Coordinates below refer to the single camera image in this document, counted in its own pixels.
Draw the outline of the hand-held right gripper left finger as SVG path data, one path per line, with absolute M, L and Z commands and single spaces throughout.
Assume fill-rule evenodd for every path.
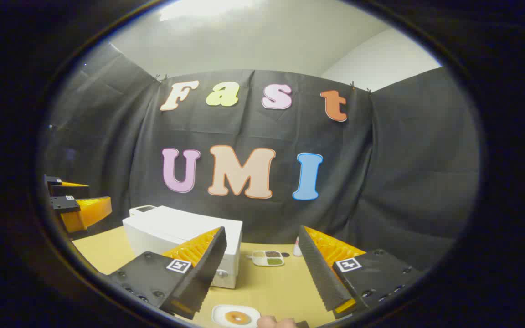
M 226 247 L 225 228 L 220 226 L 161 254 L 144 251 L 108 274 L 108 280 L 163 312 L 193 319 Z

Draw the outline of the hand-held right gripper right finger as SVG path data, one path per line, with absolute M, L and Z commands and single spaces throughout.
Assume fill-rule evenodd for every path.
M 303 225 L 299 248 L 325 309 L 336 319 L 377 307 L 422 276 L 388 251 L 361 251 Z

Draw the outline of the white square plate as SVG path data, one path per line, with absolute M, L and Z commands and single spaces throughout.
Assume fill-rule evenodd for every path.
M 234 325 L 228 323 L 225 319 L 225 313 L 228 311 L 240 311 L 248 314 L 252 318 L 252 322 L 248 325 Z M 225 328 L 257 328 L 257 320 L 261 317 L 259 311 L 252 307 L 244 307 L 238 305 L 227 305 L 221 304 L 217 305 L 212 310 L 212 321 L 220 326 Z

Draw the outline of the white microwave oven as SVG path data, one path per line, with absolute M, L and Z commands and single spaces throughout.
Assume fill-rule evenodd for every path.
M 223 227 L 226 233 L 226 250 L 212 286 L 235 289 L 239 274 L 242 222 L 194 214 L 169 207 L 153 210 L 123 219 L 126 237 L 134 255 L 144 251 L 164 253 L 202 233 Z

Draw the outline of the brown donut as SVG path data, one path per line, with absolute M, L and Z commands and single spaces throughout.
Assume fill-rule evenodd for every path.
M 248 314 L 240 311 L 228 311 L 225 313 L 225 319 L 234 325 L 248 325 L 252 322 L 252 318 Z

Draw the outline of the white divided seasoning tray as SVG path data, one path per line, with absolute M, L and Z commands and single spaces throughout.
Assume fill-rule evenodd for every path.
M 254 251 L 250 259 L 254 265 L 259 267 L 279 267 L 285 264 L 283 254 L 278 251 Z

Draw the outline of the black backdrop cloth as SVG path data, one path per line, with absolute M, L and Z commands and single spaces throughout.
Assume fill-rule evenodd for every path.
M 434 266 L 479 189 L 472 104 L 437 68 L 367 92 L 320 77 L 223 69 L 158 81 L 106 45 L 66 77 L 42 172 L 90 185 L 113 213 L 164 205 L 242 222 L 246 243 L 308 226 Z

